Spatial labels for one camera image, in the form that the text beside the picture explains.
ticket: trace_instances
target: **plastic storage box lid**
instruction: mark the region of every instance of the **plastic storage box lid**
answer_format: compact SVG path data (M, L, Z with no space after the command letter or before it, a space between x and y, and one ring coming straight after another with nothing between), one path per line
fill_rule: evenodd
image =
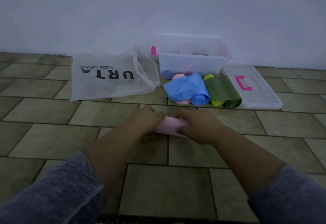
M283 106L280 98L271 89L252 65L225 65L222 72L227 75L238 91L244 108L279 109Z

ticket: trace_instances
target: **person's left hand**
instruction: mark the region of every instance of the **person's left hand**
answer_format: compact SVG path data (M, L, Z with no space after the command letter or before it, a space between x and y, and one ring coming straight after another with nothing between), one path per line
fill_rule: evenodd
M164 112L155 113L155 110L146 105L145 107L133 112L132 115L123 123L128 129L132 129L144 139L153 138L153 134L149 134L155 130L158 124L165 118Z

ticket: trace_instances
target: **translucent plastic bag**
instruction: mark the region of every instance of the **translucent plastic bag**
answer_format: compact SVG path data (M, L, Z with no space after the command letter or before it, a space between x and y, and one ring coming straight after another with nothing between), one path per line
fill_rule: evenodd
M160 86L155 62L137 45L120 55L71 56L71 101L146 94Z

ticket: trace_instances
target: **storage container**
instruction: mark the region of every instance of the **storage container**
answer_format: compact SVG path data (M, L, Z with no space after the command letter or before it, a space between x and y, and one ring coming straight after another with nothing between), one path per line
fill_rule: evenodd
M222 72L227 75L238 91L243 108L279 109L283 106L280 98L271 89L252 65L225 65Z
M160 35L156 52L161 78L165 79L195 72L201 76L218 75L231 58L226 45L215 37Z

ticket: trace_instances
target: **blue garbage bag roll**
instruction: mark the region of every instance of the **blue garbage bag roll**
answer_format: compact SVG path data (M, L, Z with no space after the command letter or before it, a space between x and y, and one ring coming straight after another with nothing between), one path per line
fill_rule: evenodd
M191 99L194 105L209 103L210 96L202 77L198 73L174 79L163 85L167 96L177 102Z

